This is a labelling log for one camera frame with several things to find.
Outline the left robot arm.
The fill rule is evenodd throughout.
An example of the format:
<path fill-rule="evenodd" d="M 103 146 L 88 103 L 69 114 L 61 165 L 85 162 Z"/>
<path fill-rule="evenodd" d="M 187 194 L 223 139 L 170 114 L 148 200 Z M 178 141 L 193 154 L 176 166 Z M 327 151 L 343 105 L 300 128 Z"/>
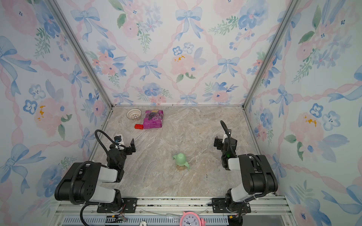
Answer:
<path fill-rule="evenodd" d="M 110 146 L 107 166 L 91 161 L 74 163 L 57 185 L 55 199 L 75 205 L 97 205 L 98 213 L 135 213 L 137 198 L 124 198 L 120 190 L 101 186 L 121 182 L 125 160 L 134 152 L 136 147 L 132 139 L 129 147 L 122 144 Z"/>

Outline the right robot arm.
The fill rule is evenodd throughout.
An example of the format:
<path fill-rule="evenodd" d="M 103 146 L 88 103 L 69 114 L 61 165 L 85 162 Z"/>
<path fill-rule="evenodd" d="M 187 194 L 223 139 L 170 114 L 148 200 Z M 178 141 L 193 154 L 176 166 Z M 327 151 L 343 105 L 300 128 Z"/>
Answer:
<path fill-rule="evenodd" d="M 226 170 L 240 172 L 241 183 L 229 189 L 224 198 L 212 199 L 209 206 L 213 213 L 250 213 L 251 201 L 278 190 L 276 176 L 264 155 L 237 155 L 237 140 L 227 135 L 216 137 L 214 147 L 222 152 L 222 166 Z"/>

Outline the red toy brick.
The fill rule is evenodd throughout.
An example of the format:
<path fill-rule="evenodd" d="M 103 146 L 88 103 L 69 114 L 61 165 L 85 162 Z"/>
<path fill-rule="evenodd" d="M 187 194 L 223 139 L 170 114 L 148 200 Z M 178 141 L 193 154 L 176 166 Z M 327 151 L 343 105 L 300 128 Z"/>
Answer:
<path fill-rule="evenodd" d="M 143 130 L 143 129 L 144 129 L 144 126 L 143 126 L 143 124 L 136 124 L 136 125 L 134 126 L 134 128 L 137 129 L 137 130 Z"/>

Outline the patterned white bowl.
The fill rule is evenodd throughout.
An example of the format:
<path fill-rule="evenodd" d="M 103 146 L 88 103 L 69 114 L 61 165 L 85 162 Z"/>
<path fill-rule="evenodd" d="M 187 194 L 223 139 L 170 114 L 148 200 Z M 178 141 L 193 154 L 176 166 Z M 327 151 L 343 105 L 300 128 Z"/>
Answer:
<path fill-rule="evenodd" d="M 131 109 L 126 114 L 127 118 L 130 120 L 140 119 L 142 116 L 142 111 L 138 108 Z"/>

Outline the purple snack box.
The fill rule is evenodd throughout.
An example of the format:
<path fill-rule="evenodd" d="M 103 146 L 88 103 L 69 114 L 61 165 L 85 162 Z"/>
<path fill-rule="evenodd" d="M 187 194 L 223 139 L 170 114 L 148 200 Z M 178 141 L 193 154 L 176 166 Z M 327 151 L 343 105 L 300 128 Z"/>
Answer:
<path fill-rule="evenodd" d="M 145 130 L 162 128 L 163 117 L 163 110 L 147 110 L 143 121 L 143 128 Z"/>

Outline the pink alarm clock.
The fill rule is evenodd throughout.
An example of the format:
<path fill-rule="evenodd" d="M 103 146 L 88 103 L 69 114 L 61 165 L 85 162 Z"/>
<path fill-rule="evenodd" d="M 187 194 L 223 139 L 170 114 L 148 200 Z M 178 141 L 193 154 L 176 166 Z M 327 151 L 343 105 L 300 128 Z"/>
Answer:
<path fill-rule="evenodd" d="M 183 212 L 179 226 L 205 226 L 206 221 L 194 212 Z"/>

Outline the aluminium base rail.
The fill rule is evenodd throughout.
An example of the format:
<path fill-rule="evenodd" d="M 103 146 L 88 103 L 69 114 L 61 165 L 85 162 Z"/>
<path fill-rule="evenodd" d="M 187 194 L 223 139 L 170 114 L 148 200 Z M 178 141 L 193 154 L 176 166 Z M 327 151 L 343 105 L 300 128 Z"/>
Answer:
<path fill-rule="evenodd" d="M 90 226 L 178 226 L 183 214 L 194 212 L 208 226 L 236 225 L 242 217 L 244 226 L 295 226 L 291 208 L 283 196 L 267 195 L 243 205 L 228 208 L 226 204 L 212 206 L 222 197 L 210 196 L 139 196 L 127 197 L 126 207 L 118 213 L 98 212 L 100 206 L 83 208 L 61 202 L 50 223 L 52 226 L 80 226 L 80 213 Z"/>

